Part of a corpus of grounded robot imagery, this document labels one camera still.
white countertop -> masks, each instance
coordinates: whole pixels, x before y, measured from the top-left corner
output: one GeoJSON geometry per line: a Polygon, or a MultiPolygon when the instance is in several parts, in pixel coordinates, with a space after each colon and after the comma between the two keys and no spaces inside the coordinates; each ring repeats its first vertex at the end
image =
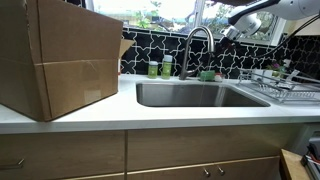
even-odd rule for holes
{"type": "MultiPolygon", "coordinates": [[[[270,99],[264,99],[270,107],[146,107],[136,101],[135,85],[141,81],[203,83],[195,79],[151,80],[143,75],[122,74],[117,94],[52,122],[39,123],[0,105],[0,134],[320,122],[320,105],[280,105],[270,99]]],[[[240,89],[262,97],[247,88],[240,89]]]]}

white robotic arm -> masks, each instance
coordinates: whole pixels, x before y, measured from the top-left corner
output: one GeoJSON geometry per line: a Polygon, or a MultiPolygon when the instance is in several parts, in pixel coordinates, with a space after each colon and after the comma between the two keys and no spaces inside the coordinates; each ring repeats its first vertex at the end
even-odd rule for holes
{"type": "Polygon", "coordinates": [[[228,40],[237,40],[244,35],[256,33],[261,21],[256,12],[266,11],[286,20],[298,20],[318,14],[320,0],[258,0],[232,10],[228,23],[231,25],[221,33],[228,40]]]}

drawer handle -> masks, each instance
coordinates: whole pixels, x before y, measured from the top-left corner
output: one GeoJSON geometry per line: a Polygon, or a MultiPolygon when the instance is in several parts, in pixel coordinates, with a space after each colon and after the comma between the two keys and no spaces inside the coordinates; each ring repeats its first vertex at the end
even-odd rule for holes
{"type": "Polygon", "coordinates": [[[8,164],[8,165],[0,165],[1,170],[8,170],[8,169],[21,169],[23,167],[24,159],[21,159],[16,164],[8,164]]]}
{"type": "Polygon", "coordinates": [[[220,166],[218,166],[218,172],[221,176],[224,176],[226,174],[226,172],[223,169],[221,169],[220,166]]]}
{"type": "Polygon", "coordinates": [[[203,175],[207,178],[209,178],[211,176],[210,172],[207,171],[205,168],[203,168],[203,175]]]}

chrome faucet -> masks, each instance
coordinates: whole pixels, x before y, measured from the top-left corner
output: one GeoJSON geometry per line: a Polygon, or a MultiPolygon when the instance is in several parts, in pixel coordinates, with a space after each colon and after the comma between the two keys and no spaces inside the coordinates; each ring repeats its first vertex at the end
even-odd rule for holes
{"type": "Polygon", "coordinates": [[[215,51],[214,39],[213,39],[213,35],[212,35],[211,31],[205,26],[199,26],[199,27],[194,28],[189,33],[188,38],[187,38],[186,48],[185,48],[185,52],[184,52],[184,56],[183,56],[181,74],[180,74],[180,77],[179,77],[180,80],[186,80],[187,77],[193,75],[200,68],[200,66],[202,65],[202,63],[200,63],[199,66],[196,69],[189,70],[189,71],[187,70],[187,59],[188,59],[188,54],[189,54],[190,42],[191,42],[192,37],[199,31],[203,31],[207,35],[208,53],[214,53],[214,51],[215,51]]]}

kitchen sink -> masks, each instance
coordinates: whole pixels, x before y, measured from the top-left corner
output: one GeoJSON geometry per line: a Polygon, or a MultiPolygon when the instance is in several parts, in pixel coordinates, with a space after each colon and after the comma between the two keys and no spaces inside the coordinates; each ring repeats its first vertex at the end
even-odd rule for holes
{"type": "Polygon", "coordinates": [[[230,85],[137,83],[137,101],[148,107],[268,107],[230,85]]]}

